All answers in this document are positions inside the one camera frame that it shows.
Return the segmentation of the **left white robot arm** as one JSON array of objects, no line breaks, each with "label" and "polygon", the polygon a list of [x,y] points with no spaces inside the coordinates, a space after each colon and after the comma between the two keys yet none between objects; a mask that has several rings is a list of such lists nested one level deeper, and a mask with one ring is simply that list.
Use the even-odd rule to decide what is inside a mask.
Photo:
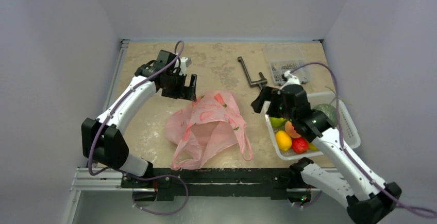
[{"label": "left white robot arm", "polygon": [[158,91],[163,97],[196,101],[197,76],[185,85],[191,59],[161,50],[157,59],[137,68],[121,96],[97,118],[81,124],[82,153],[89,163],[101,163],[133,175],[140,187],[153,183],[153,164],[133,155],[123,137],[130,121]]}]

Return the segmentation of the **pink plastic bag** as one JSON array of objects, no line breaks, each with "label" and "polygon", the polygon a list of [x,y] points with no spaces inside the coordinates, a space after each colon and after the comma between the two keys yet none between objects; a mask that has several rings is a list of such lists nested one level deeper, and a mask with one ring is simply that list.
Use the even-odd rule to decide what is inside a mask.
[{"label": "pink plastic bag", "polygon": [[166,121],[164,136],[177,146],[171,169],[200,169],[234,145],[239,146],[245,161],[252,160],[253,151],[246,127],[233,92],[203,94]]}]

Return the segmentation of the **peach fake fruit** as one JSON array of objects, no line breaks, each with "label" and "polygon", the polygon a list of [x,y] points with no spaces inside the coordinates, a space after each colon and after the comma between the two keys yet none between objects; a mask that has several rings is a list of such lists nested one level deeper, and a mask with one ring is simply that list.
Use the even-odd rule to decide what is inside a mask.
[{"label": "peach fake fruit", "polygon": [[287,121],[285,123],[284,130],[292,139],[297,139],[301,137],[301,135],[295,130],[293,124],[290,121]]}]

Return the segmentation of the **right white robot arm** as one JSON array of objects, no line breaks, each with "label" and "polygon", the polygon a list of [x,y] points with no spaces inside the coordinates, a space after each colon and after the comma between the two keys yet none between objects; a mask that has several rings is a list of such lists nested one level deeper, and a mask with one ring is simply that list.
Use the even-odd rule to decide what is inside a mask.
[{"label": "right white robot arm", "polygon": [[266,101],[270,103],[266,115],[291,121],[297,133],[327,156],[342,175],[333,176],[302,158],[290,167],[293,185],[320,189],[340,203],[354,223],[378,223],[396,208],[401,188],[395,182],[387,183],[355,154],[342,131],[323,112],[312,109],[302,86],[264,87],[251,107],[260,113]]}]

